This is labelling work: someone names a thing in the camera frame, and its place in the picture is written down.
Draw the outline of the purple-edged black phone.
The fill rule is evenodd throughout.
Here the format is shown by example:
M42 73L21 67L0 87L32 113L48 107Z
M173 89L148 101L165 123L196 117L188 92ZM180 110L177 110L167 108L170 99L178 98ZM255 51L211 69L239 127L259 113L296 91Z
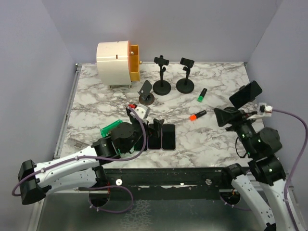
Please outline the purple-edged black phone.
M162 126L162 149L176 149L176 133L174 124L164 124Z

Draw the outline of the black phone with silver edge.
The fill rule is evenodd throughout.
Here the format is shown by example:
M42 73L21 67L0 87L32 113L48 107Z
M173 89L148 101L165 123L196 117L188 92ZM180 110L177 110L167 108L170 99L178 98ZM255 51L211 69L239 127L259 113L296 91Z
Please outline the black phone with silver edge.
M161 136L149 136L148 137L148 149L150 150L159 150L162 147Z

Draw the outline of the silver-edged phone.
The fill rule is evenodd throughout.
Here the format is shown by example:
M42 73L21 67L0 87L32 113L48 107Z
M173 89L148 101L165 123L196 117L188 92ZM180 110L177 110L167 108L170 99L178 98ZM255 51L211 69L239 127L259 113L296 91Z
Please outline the silver-edged phone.
M147 144L148 144L147 141L148 140L146 140L146 144L145 144L145 147L143 149L144 152L147 151ZM134 150L139 152L142 149L143 144L144 144L144 138L143 138L143 136L141 136L140 139L134 145Z

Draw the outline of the brown round phone stand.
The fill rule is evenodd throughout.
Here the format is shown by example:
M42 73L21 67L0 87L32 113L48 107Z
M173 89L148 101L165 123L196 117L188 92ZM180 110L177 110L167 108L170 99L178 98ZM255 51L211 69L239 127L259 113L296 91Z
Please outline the brown round phone stand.
M151 105L154 103L154 95L151 93L152 84L146 80L141 87L141 89L137 92L139 94L139 103L143 105Z

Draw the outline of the black round-base front stand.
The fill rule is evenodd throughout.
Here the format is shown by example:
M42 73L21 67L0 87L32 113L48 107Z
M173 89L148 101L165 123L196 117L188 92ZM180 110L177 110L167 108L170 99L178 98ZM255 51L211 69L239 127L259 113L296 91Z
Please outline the black round-base front stand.
M166 66L169 65L169 60L165 59L163 55L160 55L159 57L154 58L154 62L160 67L160 80L154 83L153 91L160 96L167 95L171 91L171 85L169 82L164 80L164 72L166 71Z

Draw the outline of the tall black phone stand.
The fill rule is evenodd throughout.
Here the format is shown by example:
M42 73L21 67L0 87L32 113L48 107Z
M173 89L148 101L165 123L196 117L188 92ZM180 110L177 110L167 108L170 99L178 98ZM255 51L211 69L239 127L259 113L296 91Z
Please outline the tall black phone stand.
M182 57L180 64L184 66L182 70L186 72L186 77L180 79L176 83L176 88L180 93L188 94L194 90L194 83L189 79L191 68L194 65L194 60Z

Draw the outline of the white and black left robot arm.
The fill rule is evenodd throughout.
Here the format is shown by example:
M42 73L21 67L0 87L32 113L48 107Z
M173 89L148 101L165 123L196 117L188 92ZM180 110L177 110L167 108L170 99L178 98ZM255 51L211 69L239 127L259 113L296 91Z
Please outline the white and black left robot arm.
M108 185L103 165L123 161L121 155L131 153L136 146L142 153L149 137L162 136L163 124L164 120L154 119L150 124L134 117L129 123L117 120L101 129L101 138L74 154L43 163L26 160L12 195L20 197L23 205L30 205L66 189L101 190Z

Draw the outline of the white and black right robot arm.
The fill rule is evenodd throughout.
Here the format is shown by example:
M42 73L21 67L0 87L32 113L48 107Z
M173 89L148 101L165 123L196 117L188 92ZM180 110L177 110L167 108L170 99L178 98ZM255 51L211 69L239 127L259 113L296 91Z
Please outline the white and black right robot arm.
M221 183L226 188L234 188L245 200L262 230L303 231L293 203L289 201L286 173L276 157L282 148L277 130L265 127L256 132L252 124L258 113L245 113L234 107L214 109L219 127L226 124L227 131L238 135L248 157L250 172L262 188L266 200L252 186L244 168L239 164L229 165L222 170Z

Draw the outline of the green and black marker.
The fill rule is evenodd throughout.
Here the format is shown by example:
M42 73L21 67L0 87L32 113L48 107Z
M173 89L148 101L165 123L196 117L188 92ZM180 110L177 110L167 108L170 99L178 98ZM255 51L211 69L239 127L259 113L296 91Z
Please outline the green and black marker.
M201 91L201 93L200 93L200 95L199 95L199 97L197 99L198 102L202 102L203 101L203 99L204 99L204 97L206 95L206 92L207 92L207 89L203 88L203 90Z

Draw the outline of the orange and black marker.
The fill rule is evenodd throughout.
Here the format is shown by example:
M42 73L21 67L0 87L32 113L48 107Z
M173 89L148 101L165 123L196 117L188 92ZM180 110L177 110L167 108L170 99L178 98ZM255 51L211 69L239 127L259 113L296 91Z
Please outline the orange and black marker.
M191 121L195 121L196 119L198 119L198 118L200 118L200 117L202 117L202 116L204 116L206 114L207 114L207 111L206 110L202 110L202 111L200 111L200 112L198 112L196 114L191 115L190 116L190 120Z

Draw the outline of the green plastic bin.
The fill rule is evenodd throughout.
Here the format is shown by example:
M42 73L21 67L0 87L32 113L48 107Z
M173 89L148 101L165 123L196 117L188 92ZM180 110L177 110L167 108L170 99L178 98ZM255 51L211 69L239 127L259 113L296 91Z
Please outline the green plastic bin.
M121 119L119 119L119 120L113 122L112 124L110 124L110 125L108 125L108 126L102 128L102 129L100 129L101 136L102 136L103 138L109 136L110 133L111 133L111 131L112 131L113 129L115 129L118 125L120 125L121 123L123 123L123 121L122 121Z

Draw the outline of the white cylindrical drum device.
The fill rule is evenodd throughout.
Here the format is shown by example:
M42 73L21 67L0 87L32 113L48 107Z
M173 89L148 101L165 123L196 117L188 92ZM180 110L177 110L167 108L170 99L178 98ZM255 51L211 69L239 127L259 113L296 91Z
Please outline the white cylindrical drum device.
M96 64L105 86L131 85L128 40L99 43Z

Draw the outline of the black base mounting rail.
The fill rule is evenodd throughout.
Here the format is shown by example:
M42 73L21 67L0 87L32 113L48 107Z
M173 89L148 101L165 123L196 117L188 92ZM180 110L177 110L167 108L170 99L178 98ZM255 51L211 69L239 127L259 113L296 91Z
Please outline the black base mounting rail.
M116 180L137 200L213 199L235 192L221 167L106 168L98 172L94 188L115 186Z

